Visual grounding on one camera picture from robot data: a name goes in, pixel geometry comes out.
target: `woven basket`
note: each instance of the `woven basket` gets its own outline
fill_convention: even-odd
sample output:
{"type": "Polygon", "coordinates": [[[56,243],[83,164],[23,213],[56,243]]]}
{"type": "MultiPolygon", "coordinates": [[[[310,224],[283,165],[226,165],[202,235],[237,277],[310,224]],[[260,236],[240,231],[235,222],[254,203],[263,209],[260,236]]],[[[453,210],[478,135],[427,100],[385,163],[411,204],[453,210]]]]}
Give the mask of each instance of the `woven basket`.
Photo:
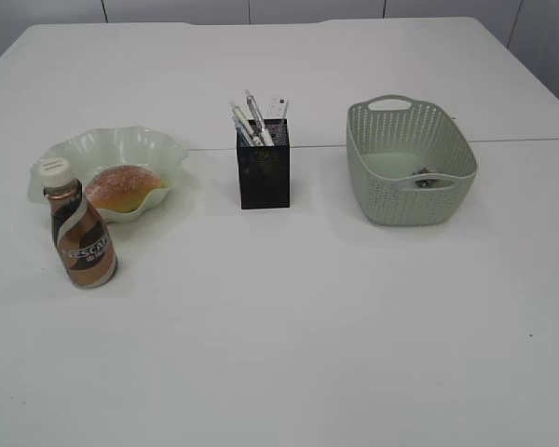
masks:
{"type": "Polygon", "coordinates": [[[377,224],[444,222],[476,176],[470,145],[451,117],[430,102],[388,95],[354,104],[348,109],[347,141],[354,194],[377,224]],[[371,110],[384,100],[410,106],[371,110]]]}

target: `pen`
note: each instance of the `pen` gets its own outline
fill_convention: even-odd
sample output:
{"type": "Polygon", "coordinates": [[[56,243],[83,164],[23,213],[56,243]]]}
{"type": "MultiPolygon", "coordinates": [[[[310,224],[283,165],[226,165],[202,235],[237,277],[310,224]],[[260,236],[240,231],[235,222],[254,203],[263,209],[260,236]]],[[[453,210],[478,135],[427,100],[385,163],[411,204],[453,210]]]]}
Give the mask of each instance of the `pen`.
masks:
{"type": "Polygon", "coordinates": [[[234,124],[236,125],[238,121],[240,123],[240,128],[243,129],[244,135],[249,137],[249,141],[251,142],[249,146],[263,146],[263,142],[261,142],[261,139],[252,129],[251,123],[249,123],[249,120],[246,119],[246,116],[242,113],[240,107],[238,107],[234,102],[230,102],[230,107],[232,107],[232,113],[234,114],[232,118],[234,120],[234,124]]]}
{"type": "Polygon", "coordinates": [[[232,121],[234,121],[234,128],[236,129],[236,133],[242,141],[242,144],[249,147],[253,146],[254,142],[252,141],[252,138],[243,130],[243,127],[240,125],[238,119],[235,116],[232,116],[232,121]]]}
{"type": "Polygon", "coordinates": [[[257,101],[254,99],[254,96],[250,93],[249,90],[244,90],[244,93],[246,93],[246,103],[249,105],[249,109],[251,109],[252,118],[254,118],[254,122],[259,129],[261,138],[263,139],[265,146],[273,146],[271,134],[269,134],[269,130],[267,130],[267,128],[265,127],[265,120],[261,115],[261,111],[259,110],[257,101]]]}

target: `basket handle hole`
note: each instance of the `basket handle hole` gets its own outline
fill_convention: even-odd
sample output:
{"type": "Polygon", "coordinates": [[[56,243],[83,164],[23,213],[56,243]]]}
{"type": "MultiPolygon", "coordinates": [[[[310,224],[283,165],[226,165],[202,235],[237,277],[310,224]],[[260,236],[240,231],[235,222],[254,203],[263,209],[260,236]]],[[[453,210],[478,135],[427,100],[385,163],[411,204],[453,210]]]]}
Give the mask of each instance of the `basket handle hole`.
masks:
{"type": "Polygon", "coordinates": [[[403,100],[381,100],[371,102],[369,109],[376,111],[393,111],[393,110],[408,110],[412,107],[412,103],[403,100]]]}

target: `object in basket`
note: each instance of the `object in basket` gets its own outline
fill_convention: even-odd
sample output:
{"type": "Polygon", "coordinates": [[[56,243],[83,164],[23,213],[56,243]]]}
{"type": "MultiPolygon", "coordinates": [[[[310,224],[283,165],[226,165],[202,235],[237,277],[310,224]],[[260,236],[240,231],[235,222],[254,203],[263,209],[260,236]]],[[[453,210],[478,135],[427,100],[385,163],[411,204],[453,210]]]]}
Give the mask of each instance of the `object in basket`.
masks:
{"type": "Polygon", "coordinates": [[[163,180],[150,170],[121,165],[96,175],[85,188],[85,195],[95,208],[131,212],[143,204],[151,191],[162,187],[163,180]]]}
{"type": "MultiPolygon", "coordinates": [[[[412,175],[434,174],[434,173],[435,173],[434,171],[427,169],[427,167],[424,167],[424,168],[421,168],[421,169],[413,172],[412,175]]],[[[418,186],[419,188],[430,188],[436,182],[437,182],[436,179],[422,179],[422,180],[416,180],[415,181],[416,186],[418,186]]]]}

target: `wavy bowl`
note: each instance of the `wavy bowl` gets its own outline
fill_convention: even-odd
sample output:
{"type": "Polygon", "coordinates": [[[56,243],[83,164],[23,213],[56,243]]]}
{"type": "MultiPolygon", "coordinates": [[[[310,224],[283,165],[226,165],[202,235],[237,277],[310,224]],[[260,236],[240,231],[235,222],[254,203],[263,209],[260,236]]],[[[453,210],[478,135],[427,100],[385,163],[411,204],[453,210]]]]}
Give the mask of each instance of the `wavy bowl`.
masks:
{"type": "Polygon", "coordinates": [[[188,155],[170,135],[142,127],[93,129],[49,148],[31,167],[27,197],[32,203],[45,203],[44,188],[37,175],[40,163],[54,156],[66,158],[77,178],[86,185],[106,168],[138,165],[151,170],[164,181],[164,188],[151,191],[132,212],[98,209],[106,222],[131,222],[161,203],[180,177],[179,166],[188,155]]]}

